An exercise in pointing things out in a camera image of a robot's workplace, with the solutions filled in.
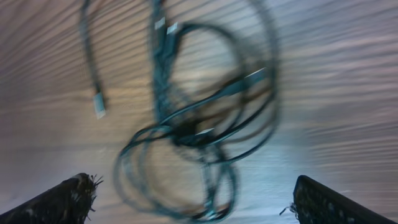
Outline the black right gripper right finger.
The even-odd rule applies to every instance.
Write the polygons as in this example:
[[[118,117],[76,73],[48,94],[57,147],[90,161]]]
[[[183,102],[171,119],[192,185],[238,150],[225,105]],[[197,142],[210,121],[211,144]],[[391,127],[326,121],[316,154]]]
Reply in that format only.
[[[300,175],[285,207],[300,224],[397,224],[316,180]]]

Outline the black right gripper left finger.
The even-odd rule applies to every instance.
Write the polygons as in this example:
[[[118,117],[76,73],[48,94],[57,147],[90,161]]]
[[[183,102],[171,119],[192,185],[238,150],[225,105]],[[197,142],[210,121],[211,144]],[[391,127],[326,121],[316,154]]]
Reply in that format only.
[[[1,214],[1,224],[84,224],[101,177],[79,173]]]

